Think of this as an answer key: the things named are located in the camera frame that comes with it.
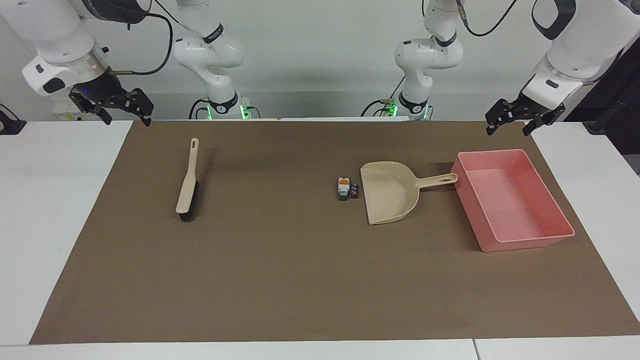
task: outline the white table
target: white table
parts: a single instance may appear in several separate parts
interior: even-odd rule
[[[25,346],[130,126],[32,122],[0,136],[0,359],[637,359],[640,336]],[[545,127],[534,139],[637,316],[640,179],[581,124]]]

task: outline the white wall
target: white wall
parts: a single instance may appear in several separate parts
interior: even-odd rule
[[[175,2],[161,1],[179,15]],[[470,25],[485,31],[510,2],[468,1]],[[482,120],[498,98],[517,96],[550,46],[532,25],[533,2],[520,0],[488,37],[472,37],[460,23],[462,64],[430,73],[434,119]],[[388,97],[402,78],[394,62],[396,45],[428,36],[420,0],[219,0],[216,8],[225,31],[246,48],[243,66],[231,70],[234,81],[265,117],[357,116],[372,100]],[[132,31],[95,19],[86,26],[111,49],[114,69],[153,69],[166,51],[166,25],[158,19],[144,20]],[[186,34],[178,26],[175,30],[177,36]],[[35,52],[2,19],[0,31],[0,101],[27,120],[48,119],[49,100],[35,95],[20,74]],[[186,117],[191,103],[204,94],[201,82],[174,59],[156,75],[122,77],[122,83],[150,95],[157,119]]]

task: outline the black bristles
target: black bristles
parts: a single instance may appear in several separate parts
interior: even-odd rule
[[[191,205],[189,206],[189,211],[185,214],[180,214],[180,220],[184,222],[191,222],[195,218],[195,209],[196,209],[196,199],[198,198],[198,188],[200,184],[196,181],[196,186],[193,188],[193,196],[191,198]]]

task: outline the beige dustpan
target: beige dustpan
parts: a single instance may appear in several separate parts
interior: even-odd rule
[[[422,188],[458,181],[456,174],[418,179],[411,169],[393,161],[368,163],[360,169],[360,174],[369,225],[387,224],[404,218],[418,204]]]

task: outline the rectangular tray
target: rectangular tray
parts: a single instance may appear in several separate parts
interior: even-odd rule
[[[482,251],[545,247],[575,235],[524,150],[461,152],[451,171]]]

